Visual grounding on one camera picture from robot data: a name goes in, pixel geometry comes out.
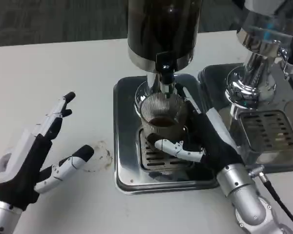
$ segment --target drip tray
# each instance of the drip tray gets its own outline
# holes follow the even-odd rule
[[[114,88],[115,184],[126,194],[210,189],[218,186],[209,169],[201,163],[180,160],[153,150],[143,136],[134,102],[144,77],[126,77]],[[200,86],[190,75],[176,75],[201,107]]]
[[[252,151],[293,150],[293,129],[282,111],[243,112],[239,118]]]
[[[141,166],[147,171],[184,170],[193,165],[193,162],[179,159],[150,146],[143,129],[139,133]]]

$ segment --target robotic hand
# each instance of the robotic hand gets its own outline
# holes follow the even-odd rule
[[[196,145],[203,148],[189,150],[183,142],[173,143],[156,134],[147,139],[154,146],[181,159],[202,162],[216,174],[217,181],[230,202],[235,207],[238,224],[246,233],[252,234],[292,234],[293,231],[277,221],[270,203],[259,195],[252,178],[266,178],[263,168],[248,173],[238,149],[222,122],[218,112],[212,108],[201,113],[189,91],[180,84],[175,85],[178,94],[185,100],[191,123],[192,137]]]
[[[81,168],[94,154],[84,145],[72,156],[41,171],[41,167],[61,129],[66,109],[75,97],[73,92],[62,97],[33,132],[24,130],[13,149],[0,159],[0,234],[13,233],[23,211],[35,203],[39,194],[56,187]]]

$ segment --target espresso machine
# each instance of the espresso machine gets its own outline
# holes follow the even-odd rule
[[[253,179],[293,221],[265,174],[274,165],[257,165],[261,155],[293,153],[293,123],[284,113],[293,103],[281,97],[272,72],[281,57],[276,65],[293,93],[293,0],[241,6],[237,35],[251,51],[247,62],[207,67],[197,80],[175,72],[192,60],[201,1],[128,0],[129,57],[147,75],[114,87],[115,184],[126,194],[219,185],[246,233],[292,234]]]
[[[200,72],[204,106],[217,109],[249,167],[293,171],[293,0],[246,0],[241,15],[247,59]]]

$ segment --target gray carpet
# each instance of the gray carpet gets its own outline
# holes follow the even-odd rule
[[[0,0],[0,46],[126,38],[126,0]],[[199,32],[234,29],[231,0],[203,2]]]

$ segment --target table surface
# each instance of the table surface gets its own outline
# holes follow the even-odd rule
[[[246,55],[234,31],[199,34],[194,60],[181,72],[197,76],[208,65],[243,62]],[[69,91],[77,95],[69,104],[73,115],[64,119],[44,167],[84,144],[96,149],[85,170],[29,205],[16,234],[243,233],[219,188],[131,196],[115,188],[109,156],[114,157],[113,86],[144,74],[131,63],[126,39],[0,47],[0,157],[16,133],[32,129]],[[269,178],[293,213],[293,172]],[[293,229],[257,184],[279,220]]]

